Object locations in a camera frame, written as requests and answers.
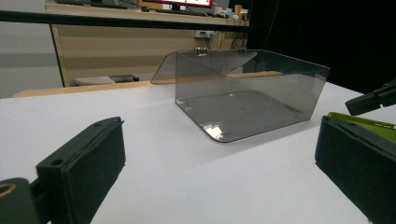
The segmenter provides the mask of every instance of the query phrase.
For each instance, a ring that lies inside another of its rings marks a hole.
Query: desk
[[[167,21],[205,26],[249,27],[249,21],[174,15],[155,11],[142,12],[140,9],[71,6],[54,3],[53,0],[47,1],[46,12],[52,15],[89,16],[126,21]],[[52,24],[51,31],[63,83],[69,87],[74,86],[75,77],[155,73],[168,53],[179,49],[207,47],[204,38],[194,37],[193,27],[174,30],[164,29],[161,25],[152,27],[155,29],[147,29]],[[237,45],[242,47],[242,39],[246,43],[248,35],[218,32],[210,39],[211,49],[231,49],[231,44],[236,38],[239,39]]]
[[[120,116],[126,165],[92,223],[367,223],[314,159],[321,117],[347,113],[358,93],[326,83],[311,120],[220,144],[175,105],[174,87],[0,100],[0,179],[33,181],[52,151]],[[395,112],[364,117],[394,123]]]

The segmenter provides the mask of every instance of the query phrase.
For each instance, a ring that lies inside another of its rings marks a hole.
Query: wooden panel
[[[178,49],[206,47],[191,30],[89,27],[54,25],[56,48],[63,69],[64,85],[74,77],[154,74],[166,54]],[[218,33],[210,39],[212,49],[230,49],[232,41],[246,36]]]

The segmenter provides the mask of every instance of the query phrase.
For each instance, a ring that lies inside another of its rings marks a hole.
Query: white table
[[[92,223],[361,224],[315,165],[320,120],[359,96],[326,83],[311,120],[217,143],[174,103],[174,85],[0,101],[0,179],[35,166],[90,124],[120,116],[127,161]],[[391,123],[396,107],[361,117]]]

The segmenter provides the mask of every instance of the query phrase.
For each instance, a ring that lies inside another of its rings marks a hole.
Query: electronic equipment
[[[66,5],[75,5],[75,6],[87,6],[87,7],[107,7],[107,8],[117,8],[117,9],[128,9],[130,7],[122,6],[120,4],[116,4],[111,2],[103,2],[103,1],[93,1],[93,0],[55,0],[58,4],[66,4]]]
[[[155,11],[160,13],[178,14],[178,15],[186,15],[186,16],[210,17],[213,15],[213,13],[210,12],[196,12],[196,11],[187,11],[187,10],[155,9]]]
[[[178,11],[180,11],[180,6],[211,8],[213,4],[213,0],[143,0],[143,2],[169,4],[172,10]]]

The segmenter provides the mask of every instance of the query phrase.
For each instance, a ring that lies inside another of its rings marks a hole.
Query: cable
[[[227,35],[227,32],[225,32],[225,31],[222,31],[222,32],[220,33],[220,43],[219,43],[218,49],[222,49],[222,44],[223,44],[223,42],[224,42],[224,39],[225,39],[225,36],[226,36],[226,35]]]
[[[267,45],[268,39],[270,38],[270,34],[271,34],[272,28],[273,28],[273,26],[274,26],[274,21],[275,21],[275,17],[276,17],[276,13],[277,13],[277,8],[278,8],[278,6],[279,6],[279,2],[280,2],[280,0],[277,0],[277,2],[276,2],[276,8],[275,8],[275,12],[274,12],[274,17],[273,17],[273,20],[271,21],[271,26],[270,26],[270,30],[268,31],[267,38],[265,38],[265,42],[264,42],[264,44],[262,45],[262,48],[263,48],[263,49],[265,49],[265,45]]]
[[[210,49],[210,41],[209,41],[209,36],[207,36],[207,34],[205,32],[203,32],[203,35],[205,37],[205,41],[206,41],[206,46],[208,49]]]

